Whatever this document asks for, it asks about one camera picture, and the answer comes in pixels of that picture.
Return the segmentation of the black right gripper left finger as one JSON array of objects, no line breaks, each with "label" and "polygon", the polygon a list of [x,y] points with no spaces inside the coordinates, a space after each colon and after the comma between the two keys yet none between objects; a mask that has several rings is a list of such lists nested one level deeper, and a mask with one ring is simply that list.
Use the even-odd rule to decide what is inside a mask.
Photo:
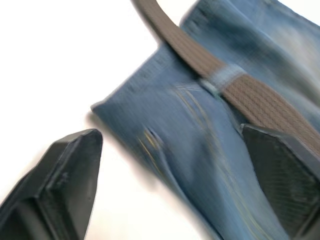
[{"label": "black right gripper left finger", "polygon": [[0,206],[3,240],[83,240],[95,201],[103,136],[86,129],[56,140]]}]

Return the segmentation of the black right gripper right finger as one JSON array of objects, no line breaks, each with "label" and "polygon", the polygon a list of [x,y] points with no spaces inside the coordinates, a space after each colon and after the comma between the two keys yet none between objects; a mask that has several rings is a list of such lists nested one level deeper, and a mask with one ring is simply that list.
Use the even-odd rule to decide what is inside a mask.
[{"label": "black right gripper right finger", "polygon": [[292,240],[320,238],[320,159],[292,135],[241,126],[259,185]]}]

